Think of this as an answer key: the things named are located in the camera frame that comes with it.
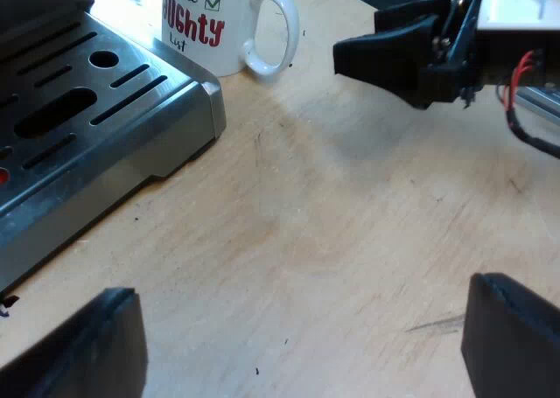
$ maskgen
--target scratch on table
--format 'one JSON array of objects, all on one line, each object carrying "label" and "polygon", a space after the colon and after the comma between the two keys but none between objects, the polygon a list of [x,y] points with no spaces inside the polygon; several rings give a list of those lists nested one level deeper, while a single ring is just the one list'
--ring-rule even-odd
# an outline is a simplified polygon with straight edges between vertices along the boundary
[{"label": "scratch on table", "polygon": [[548,235],[549,239],[556,245],[557,244],[557,240],[556,238],[552,235],[552,232],[550,232],[549,229],[549,225],[547,225],[544,217],[543,217],[543,211],[541,210],[541,206],[539,205],[538,200],[536,199],[536,196],[533,196],[533,204],[536,207],[536,211],[539,215],[539,219],[542,223],[542,226],[544,227],[544,231],[546,232],[546,234]]},{"label": "scratch on table", "polygon": [[522,194],[523,190],[515,183],[513,178],[509,179],[509,183],[515,188],[518,194]]},{"label": "scratch on table", "polygon": [[437,321],[429,322],[428,324],[417,325],[405,332],[432,330],[439,334],[451,334],[453,332],[458,332],[461,328],[463,328],[464,323],[465,314],[462,314],[452,318],[439,319]]},{"label": "scratch on table", "polygon": [[263,202],[263,144],[261,143],[262,132],[255,137],[255,168],[258,172],[258,201],[259,201],[259,213],[261,212],[261,205]]}]

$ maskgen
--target black cable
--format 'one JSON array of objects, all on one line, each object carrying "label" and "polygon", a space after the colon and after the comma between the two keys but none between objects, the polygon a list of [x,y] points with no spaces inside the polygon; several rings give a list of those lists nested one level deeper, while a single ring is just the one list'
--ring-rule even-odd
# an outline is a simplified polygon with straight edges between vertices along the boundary
[{"label": "black cable", "polygon": [[519,123],[514,108],[511,108],[508,111],[506,111],[506,120],[507,120],[507,126],[509,127],[511,132],[514,133],[514,135],[522,142],[528,144],[529,146],[534,147],[535,149],[543,153],[551,155],[556,159],[560,159],[560,146],[558,146],[557,144],[547,142],[546,140],[542,140],[539,137],[533,137],[530,134],[528,134]]}]

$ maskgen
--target screw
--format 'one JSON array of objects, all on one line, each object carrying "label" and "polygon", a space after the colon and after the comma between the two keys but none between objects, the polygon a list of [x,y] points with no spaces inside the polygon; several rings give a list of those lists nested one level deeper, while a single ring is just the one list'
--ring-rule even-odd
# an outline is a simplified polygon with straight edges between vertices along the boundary
[{"label": "screw", "polygon": [[431,48],[434,52],[439,51],[439,37],[434,37],[431,41]]}]

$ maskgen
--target wooden table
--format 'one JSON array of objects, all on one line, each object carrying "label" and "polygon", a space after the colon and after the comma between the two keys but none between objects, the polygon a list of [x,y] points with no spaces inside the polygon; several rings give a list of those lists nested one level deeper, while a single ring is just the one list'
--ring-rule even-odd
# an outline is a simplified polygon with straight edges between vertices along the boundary
[{"label": "wooden table", "polygon": [[[560,162],[508,133],[491,88],[421,112],[335,76],[333,44],[371,31],[374,10],[296,1],[293,67],[223,79],[220,141],[15,290],[0,365],[132,286],[147,397],[472,397],[470,275],[507,272],[560,303]],[[258,36],[272,59],[275,13]]]}]

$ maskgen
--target stainless steel drip tray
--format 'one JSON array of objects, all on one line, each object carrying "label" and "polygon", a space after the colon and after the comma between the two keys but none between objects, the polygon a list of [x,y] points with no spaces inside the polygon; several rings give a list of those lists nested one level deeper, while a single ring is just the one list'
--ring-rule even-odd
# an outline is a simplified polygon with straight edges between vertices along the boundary
[{"label": "stainless steel drip tray", "polygon": [[210,73],[82,11],[0,46],[0,73],[0,293],[225,127]]}]

